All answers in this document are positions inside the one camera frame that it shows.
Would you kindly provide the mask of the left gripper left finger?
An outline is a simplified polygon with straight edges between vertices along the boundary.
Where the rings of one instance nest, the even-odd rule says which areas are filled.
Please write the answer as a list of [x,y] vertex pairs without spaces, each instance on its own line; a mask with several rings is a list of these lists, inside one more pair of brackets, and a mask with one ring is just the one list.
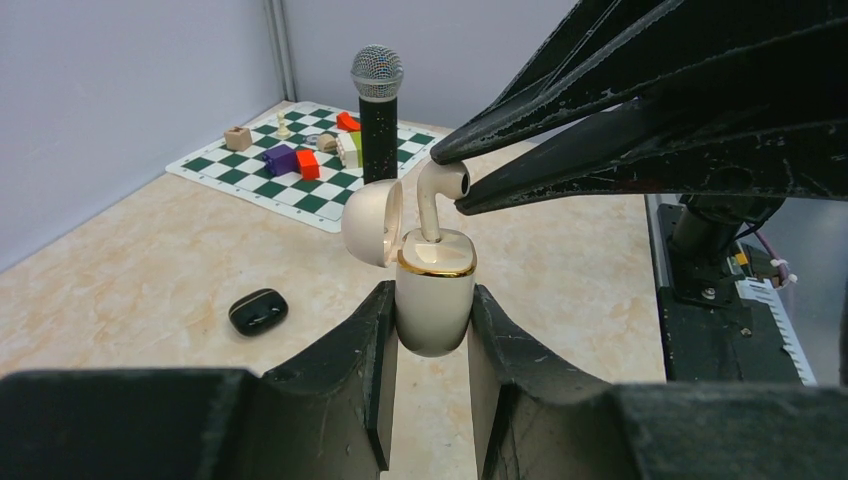
[[390,464],[395,285],[262,375],[31,370],[1,382],[5,479],[376,479]]

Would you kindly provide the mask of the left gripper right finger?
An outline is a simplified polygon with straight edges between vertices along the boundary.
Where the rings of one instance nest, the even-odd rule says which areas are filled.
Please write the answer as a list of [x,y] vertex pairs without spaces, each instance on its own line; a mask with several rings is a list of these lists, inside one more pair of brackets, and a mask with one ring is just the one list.
[[843,479],[843,387],[611,384],[474,289],[468,365],[481,479]]

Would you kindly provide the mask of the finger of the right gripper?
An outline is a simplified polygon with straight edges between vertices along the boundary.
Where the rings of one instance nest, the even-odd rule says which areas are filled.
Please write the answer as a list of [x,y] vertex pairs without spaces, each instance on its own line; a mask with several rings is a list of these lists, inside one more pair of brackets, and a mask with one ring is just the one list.
[[816,64],[764,90],[640,97],[599,111],[474,183],[466,215],[589,195],[847,197],[847,68]]
[[696,67],[846,24],[844,1],[579,1],[432,158],[447,165],[489,153]]

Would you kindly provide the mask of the black earbud charging case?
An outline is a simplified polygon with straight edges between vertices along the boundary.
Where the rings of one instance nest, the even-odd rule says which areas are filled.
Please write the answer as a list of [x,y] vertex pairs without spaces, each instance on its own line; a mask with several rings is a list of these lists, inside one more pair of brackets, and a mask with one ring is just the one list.
[[238,334],[257,337],[279,325],[288,315],[285,298],[272,288],[256,290],[233,303],[228,318]]

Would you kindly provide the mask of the white earbud charging case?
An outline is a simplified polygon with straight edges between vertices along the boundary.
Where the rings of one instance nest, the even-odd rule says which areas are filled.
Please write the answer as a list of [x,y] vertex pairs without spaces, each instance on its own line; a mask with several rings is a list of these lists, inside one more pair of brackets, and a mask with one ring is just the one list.
[[440,226],[431,192],[419,192],[418,207],[420,226],[404,232],[401,183],[370,183],[348,199],[341,232],[359,261],[395,268],[402,344],[419,356],[441,357],[460,345],[468,328],[477,256],[467,235]]

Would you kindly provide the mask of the white earbud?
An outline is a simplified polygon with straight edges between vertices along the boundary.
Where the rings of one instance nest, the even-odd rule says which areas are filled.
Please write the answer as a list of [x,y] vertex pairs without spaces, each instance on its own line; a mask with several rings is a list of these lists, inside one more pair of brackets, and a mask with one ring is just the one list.
[[429,161],[417,180],[417,204],[423,238],[429,243],[441,240],[436,197],[451,200],[466,197],[471,186],[470,174],[464,163],[439,165]]

